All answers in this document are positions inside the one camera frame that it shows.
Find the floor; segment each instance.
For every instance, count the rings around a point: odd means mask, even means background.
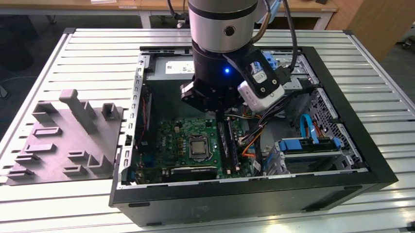
[[[39,38],[27,43],[33,56],[33,65],[20,72],[9,72],[0,66],[0,84],[12,94],[8,100],[0,100],[0,139],[41,72],[64,29],[68,27],[140,28],[140,21],[135,16],[57,16],[55,25],[48,24],[44,16],[31,16],[31,20],[39,32]],[[160,17],[151,17],[151,21],[155,28],[173,28],[176,24],[172,19]],[[396,45],[380,65],[394,77],[412,101],[415,101],[415,53],[403,50]],[[17,76],[27,78],[16,78],[1,82]]]

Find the aluminum table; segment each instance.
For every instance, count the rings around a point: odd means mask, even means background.
[[[328,211],[197,224],[140,228],[108,207],[111,180],[0,186],[0,233],[4,232],[406,232],[415,221],[415,106],[352,35],[297,31],[299,44],[314,46],[346,94],[399,182],[363,194]],[[0,174],[13,165],[39,101],[59,108],[61,89],[77,89],[92,107],[132,96],[140,46],[189,46],[187,30],[76,29],[63,35],[45,68],[0,142]],[[289,46],[288,31],[267,31],[259,46]]]

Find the cable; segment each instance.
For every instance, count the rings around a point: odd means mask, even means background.
[[[233,114],[225,114],[225,116],[228,116],[228,117],[236,117],[236,118],[240,118],[240,119],[252,119],[251,117],[240,116],[240,115],[233,115]]]
[[[269,23],[269,19],[271,19],[271,6],[267,0],[263,0],[267,6],[267,14],[265,14],[265,20],[263,21],[259,31],[256,33],[256,35],[252,37],[252,43],[256,43],[260,39],[261,36],[265,33],[267,27],[268,27],[268,23]]]
[[[252,145],[252,143],[255,142],[255,140],[259,138],[260,134],[261,134],[263,130],[259,132],[259,134],[255,136],[255,138],[252,139],[252,141],[249,142],[248,146],[245,147],[244,151],[241,152],[241,156],[243,157],[255,157],[255,154],[247,154],[247,150],[249,148],[249,146]]]
[[[288,1],[283,0],[283,2],[284,2],[284,8],[285,8],[285,14],[287,14],[287,20],[288,20],[288,27],[289,27],[291,38],[292,38],[292,60],[291,60],[291,65],[289,65],[289,69],[291,69],[291,72],[292,72],[295,67],[296,67],[297,56],[299,56],[297,36],[296,36],[295,29],[293,29],[293,22],[292,22],[292,17],[291,17]]]
[[[171,5],[171,0],[167,0],[167,6],[168,6],[168,10],[169,10],[172,17],[175,17],[177,13],[175,12],[173,6]]]
[[[19,76],[19,77],[13,77],[13,78],[9,78],[7,80],[0,81],[0,83],[4,83],[4,82],[13,80],[13,79],[23,79],[23,78],[37,78],[37,76]]]
[[[144,138],[144,133],[145,133],[145,127],[147,127],[147,118],[145,118],[145,100],[144,100],[144,97],[141,98],[143,100],[143,123],[144,123],[144,127],[143,127],[143,132],[141,132],[141,136],[140,136],[140,139],[139,139],[139,142],[136,144],[136,149],[139,149],[139,146],[140,143],[141,143],[141,140]]]

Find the black cable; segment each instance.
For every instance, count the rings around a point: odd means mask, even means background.
[[[175,17],[177,15],[177,13],[175,12],[173,6],[171,5],[171,0],[167,0],[167,6],[168,6],[171,16]]]
[[[256,160],[256,162],[260,165],[260,171],[257,171],[255,169],[253,176],[261,176],[261,172],[263,172],[264,166],[263,166],[263,158],[261,158],[261,151],[260,151],[260,136],[257,137],[257,139],[256,139],[256,141],[253,143],[253,149],[255,149],[255,160]]]
[[[295,29],[293,29],[293,22],[292,22],[289,7],[288,7],[288,1],[283,0],[283,2],[284,2],[285,14],[287,14],[289,32],[291,32],[291,37],[292,37],[292,60],[291,60],[289,69],[291,71],[293,71],[296,67],[296,62],[297,62],[297,56],[299,56],[297,36],[296,36]]]

